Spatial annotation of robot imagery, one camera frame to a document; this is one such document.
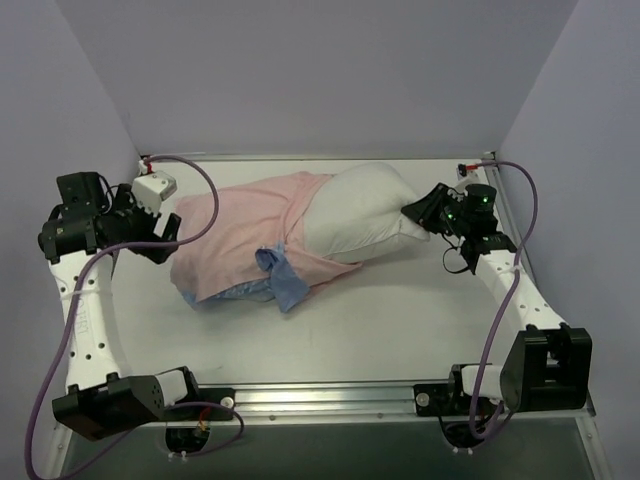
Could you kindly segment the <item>white pillow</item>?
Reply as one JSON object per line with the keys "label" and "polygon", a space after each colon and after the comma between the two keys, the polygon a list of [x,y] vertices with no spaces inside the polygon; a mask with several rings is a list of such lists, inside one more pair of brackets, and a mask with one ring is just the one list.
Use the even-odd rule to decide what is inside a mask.
{"label": "white pillow", "polygon": [[401,212],[417,200],[412,187],[386,163],[336,174],[315,193],[303,215],[305,250],[355,264],[427,242],[429,233]]}

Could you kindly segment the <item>blue pink printed pillowcase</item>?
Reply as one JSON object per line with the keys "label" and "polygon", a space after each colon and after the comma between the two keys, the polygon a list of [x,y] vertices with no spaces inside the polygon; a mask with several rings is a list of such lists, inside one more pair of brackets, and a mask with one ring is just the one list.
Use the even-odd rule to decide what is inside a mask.
{"label": "blue pink printed pillowcase", "polygon": [[173,254],[172,284],[192,306],[274,300],[286,313],[314,287],[358,269],[304,245],[304,214],[329,179],[298,172],[178,199],[180,238],[203,236]]}

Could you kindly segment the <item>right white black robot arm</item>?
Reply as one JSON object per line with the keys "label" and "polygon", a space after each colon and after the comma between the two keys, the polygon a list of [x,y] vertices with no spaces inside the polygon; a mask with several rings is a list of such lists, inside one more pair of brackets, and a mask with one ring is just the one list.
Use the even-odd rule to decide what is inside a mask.
{"label": "right white black robot arm", "polygon": [[543,298],[522,269],[517,247],[498,228],[496,191],[469,184],[459,193],[439,183],[422,199],[402,208],[431,234],[460,239],[467,271],[481,280],[514,322],[515,338],[500,365],[455,364],[444,400],[464,413],[480,398],[514,412],[577,410],[587,401],[592,339],[569,326]]}

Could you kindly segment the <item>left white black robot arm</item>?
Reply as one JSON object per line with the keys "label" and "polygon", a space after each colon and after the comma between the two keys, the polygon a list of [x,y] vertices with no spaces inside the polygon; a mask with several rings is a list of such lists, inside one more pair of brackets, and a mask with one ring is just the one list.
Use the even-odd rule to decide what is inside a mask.
{"label": "left white black robot arm", "polygon": [[129,368],[115,320],[112,276],[115,246],[155,264],[176,251],[181,223],[170,215],[162,234],[154,230],[160,207],[177,190],[173,177],[143,172],[131,184],[107,190],[96,172],[56,180],[61,202],[38,236],[56,280],[68,334],[66,393],[52,402],[55,419],[97,441],[146,423],[168,409],[179,419],[194,417],[202,395],[185,366],[156,375]]}

